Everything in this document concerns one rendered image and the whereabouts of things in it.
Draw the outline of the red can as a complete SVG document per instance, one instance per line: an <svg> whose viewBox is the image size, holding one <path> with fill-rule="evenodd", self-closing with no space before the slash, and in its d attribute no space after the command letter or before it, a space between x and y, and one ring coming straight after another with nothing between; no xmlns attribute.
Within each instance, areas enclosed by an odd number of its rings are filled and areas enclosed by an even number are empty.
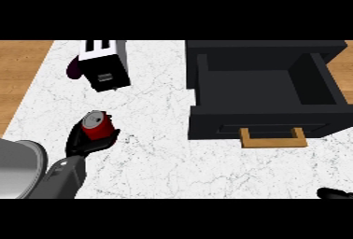
<svg viewBox="0 0 353 239"><path fill-rule="evenodd" d="M104 111L92 110L81 120L81 129L91 140L106 138L113 133L110 117Z"/></svg>

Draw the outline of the black open drawer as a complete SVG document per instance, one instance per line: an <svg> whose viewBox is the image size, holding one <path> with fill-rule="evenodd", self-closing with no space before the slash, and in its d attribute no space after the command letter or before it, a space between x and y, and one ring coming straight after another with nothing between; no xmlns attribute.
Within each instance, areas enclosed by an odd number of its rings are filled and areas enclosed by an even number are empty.
<svg viewBox="0 0 353 239"><path fill-rule="evenodd" d="M199 55L188 138L237 139L242 128L255 138L287 138L295 127L308 138L353 127L353 105L321 56L302 54L284 70L212 71Z"/></svg>

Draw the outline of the dark purple eggplant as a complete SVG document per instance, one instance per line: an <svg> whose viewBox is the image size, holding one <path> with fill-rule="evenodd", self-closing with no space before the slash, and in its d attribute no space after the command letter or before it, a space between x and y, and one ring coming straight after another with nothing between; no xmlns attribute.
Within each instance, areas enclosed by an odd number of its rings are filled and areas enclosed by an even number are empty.
<svg viewBox="0 0 353 239"><path fill-rule="evenodd" d="M78 67L78 57L73 57L67 68L66 68L66 76L69 79L79 79L82 76L79 67Z"/></svg>

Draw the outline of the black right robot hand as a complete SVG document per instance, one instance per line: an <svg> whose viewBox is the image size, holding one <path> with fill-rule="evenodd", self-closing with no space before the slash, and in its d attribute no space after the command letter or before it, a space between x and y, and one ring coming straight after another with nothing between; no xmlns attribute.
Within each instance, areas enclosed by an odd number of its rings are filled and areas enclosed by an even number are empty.
<svg viewBox="0 0 353 239"><path fill-rule="evenodd" d="M317 197L321 199L353 199L353 192L343 192L329 188L317 189Z"/></svg>

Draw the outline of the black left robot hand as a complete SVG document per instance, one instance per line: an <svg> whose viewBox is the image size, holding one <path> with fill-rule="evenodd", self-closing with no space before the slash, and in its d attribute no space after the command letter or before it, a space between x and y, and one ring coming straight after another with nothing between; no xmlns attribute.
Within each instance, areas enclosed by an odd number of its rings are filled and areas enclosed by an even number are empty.
<svg viewBox="0 0 353 239"><path fill-rule="evenodd" d="M75 155L86 157L89 153L107 149L113 145L119 134L119 130L113 128L113 133L109 137L91 140L82 132L81 120L72 126L72 130L66 141L64 152L67 157Z"/></svg>

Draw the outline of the black cabinet body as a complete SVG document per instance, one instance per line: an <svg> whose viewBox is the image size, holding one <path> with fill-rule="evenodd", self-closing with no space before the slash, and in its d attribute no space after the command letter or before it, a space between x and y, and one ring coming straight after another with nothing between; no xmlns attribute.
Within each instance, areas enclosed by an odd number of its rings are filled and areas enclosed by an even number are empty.
<svg viewBox="0 0 353 239"><path fill-rule="evenodd" d="M302 54L329 63L345 48L342 40L185 40L185 88L196 87L197 55L212 71L284 70Z"/></svg>

